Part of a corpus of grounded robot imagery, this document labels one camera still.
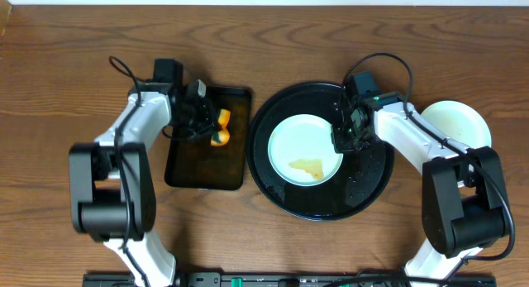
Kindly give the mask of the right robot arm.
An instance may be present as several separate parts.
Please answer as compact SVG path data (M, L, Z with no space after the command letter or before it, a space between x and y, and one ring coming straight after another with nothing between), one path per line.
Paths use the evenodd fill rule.
M408 95L381 93L371 73L342 83L332 128L339 153L386 144L422 176L422 226L426 240L404 266L411 286L450 286L459 268L502 237L515 240L503 169L489 146L472 148L431 125Z

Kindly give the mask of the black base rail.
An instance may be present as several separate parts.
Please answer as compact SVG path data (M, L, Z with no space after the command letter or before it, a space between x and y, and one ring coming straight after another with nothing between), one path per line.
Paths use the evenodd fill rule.
M83 276L83 287L139 286L133 275L92 273ZM222 275L216 272L177 273L171 286L187 287L317 287L317 286L498 286L488 275L456 276L449 282L412 281L403 273L363 272L357 275Z

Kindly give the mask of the black round tray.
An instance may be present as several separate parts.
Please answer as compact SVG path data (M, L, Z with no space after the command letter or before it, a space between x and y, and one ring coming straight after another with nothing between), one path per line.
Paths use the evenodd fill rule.
M273 129L297 114L334 121L340 91L334 83L295 84L267 100L251 123L246 156L253 180L268 200L296 217L334 221L353 216L377 199L391 177L394 149L383 141L344 155L336 174L315 186L291 184L274 171L267 151Z

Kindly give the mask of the orange green sponge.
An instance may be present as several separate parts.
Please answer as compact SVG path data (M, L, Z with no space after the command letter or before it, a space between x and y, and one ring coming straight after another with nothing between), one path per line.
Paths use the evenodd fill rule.
M210 140L211 146L224 146L228 143L231 138L231 134L227 130L230 119L231 112L229 110L223 108L218 111L216 125Z

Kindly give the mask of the mint green plate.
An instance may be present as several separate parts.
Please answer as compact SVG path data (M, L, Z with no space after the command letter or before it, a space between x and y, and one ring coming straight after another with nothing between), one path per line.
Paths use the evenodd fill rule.
M298 114L280 122L269 136L269 162L290 184L312 187L332 178L343 155L335 151L331 124L322 117Z
M492 146L492 136L484 118L472 107L457 101L440 101L428 106L422 117L447 136L472 148Z

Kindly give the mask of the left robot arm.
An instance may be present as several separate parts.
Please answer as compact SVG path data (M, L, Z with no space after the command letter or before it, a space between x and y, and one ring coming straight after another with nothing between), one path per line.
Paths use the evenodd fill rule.
M117 120L92 142L69 150L70 209L74 230L117 254L135 286L175 286L177 260L155 231L156 199L148 151L158 135L174 128L171 141L196 141L220 130L219 112L206 85L183 81L184 67L157 59L147 80L116 56L110 64L133 87Z

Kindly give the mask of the black rectangular water tray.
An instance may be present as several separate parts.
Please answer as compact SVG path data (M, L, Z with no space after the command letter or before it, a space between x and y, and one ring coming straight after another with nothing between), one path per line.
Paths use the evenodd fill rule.
M221 146L214 146L211 136L172 141L164 181L172 187L237 190L244 177L251 92L247 88L209 87L207 96L215 109L231 113L226 125L229 137L221 139Z

